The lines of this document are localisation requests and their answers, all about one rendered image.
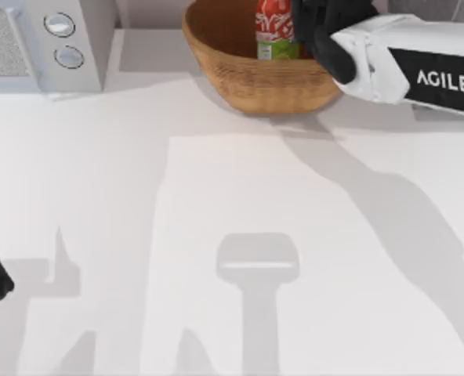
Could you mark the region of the red and green can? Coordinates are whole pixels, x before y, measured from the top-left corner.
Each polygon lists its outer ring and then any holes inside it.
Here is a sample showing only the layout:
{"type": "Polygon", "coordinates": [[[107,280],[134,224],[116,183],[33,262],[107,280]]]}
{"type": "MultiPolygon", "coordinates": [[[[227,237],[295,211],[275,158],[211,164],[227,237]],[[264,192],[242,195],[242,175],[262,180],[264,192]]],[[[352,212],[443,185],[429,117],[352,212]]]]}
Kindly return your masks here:
{"type": "Polygon", "coordinates": [[[255,20],[259,60],[303,58],[295,40],[290,0],[257,0],[255,20]]]}

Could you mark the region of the wooden woven basket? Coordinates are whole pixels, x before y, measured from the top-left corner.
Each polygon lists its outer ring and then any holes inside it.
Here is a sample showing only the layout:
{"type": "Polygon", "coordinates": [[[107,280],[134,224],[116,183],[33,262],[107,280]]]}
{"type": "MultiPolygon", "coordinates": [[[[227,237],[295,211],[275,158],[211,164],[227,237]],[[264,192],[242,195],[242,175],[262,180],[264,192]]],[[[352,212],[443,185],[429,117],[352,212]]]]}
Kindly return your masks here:
{"type": "Polygon", "coordinates": [[[182,31],[199,67],[218,94],[246,114],[300,114],[340,95],[332,77],[312,59],[259,60],[258,0],[193,0],[182,31]]]}

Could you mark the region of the pale microwave oven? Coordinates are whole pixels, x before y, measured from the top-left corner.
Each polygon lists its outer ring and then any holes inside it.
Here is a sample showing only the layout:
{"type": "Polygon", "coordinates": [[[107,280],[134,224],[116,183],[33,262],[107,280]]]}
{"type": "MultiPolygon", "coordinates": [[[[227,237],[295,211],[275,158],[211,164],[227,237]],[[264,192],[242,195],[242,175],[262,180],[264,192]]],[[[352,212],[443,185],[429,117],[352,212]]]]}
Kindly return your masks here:
{"type": "Polygon", "coordinates": [[[103,88],[111,39],[116,23],[113,1],[0,0],[0,93],[67,95],[99,92],[103,88]],[[46,15],[66,13],[75,23],[68,38],[51,35],[46,15]],[[84,64],[61,67],[54,50],[71,45],[84,64]]]}

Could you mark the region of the round grey microwave knob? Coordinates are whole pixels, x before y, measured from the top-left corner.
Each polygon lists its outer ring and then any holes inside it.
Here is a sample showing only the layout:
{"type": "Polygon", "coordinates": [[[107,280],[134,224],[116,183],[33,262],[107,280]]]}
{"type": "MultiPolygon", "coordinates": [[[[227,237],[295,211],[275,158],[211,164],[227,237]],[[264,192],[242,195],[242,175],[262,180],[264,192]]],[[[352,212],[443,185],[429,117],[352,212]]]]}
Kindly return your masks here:
{"type": "Polygon", "coordinates": [[[54,60],[61,66],[69,70],[75,70],[80,68],[84,62],[85,57],[83,53],[71,46],[65,45],[59,49],[55,49],[54,53],[54,60]]]}
{"type": "Polygon", "coordinates": [[[58,38],[68,38],[75,32],[75,23],[66,13],[46,15],[43,24],[51,35],[58,38]]]}

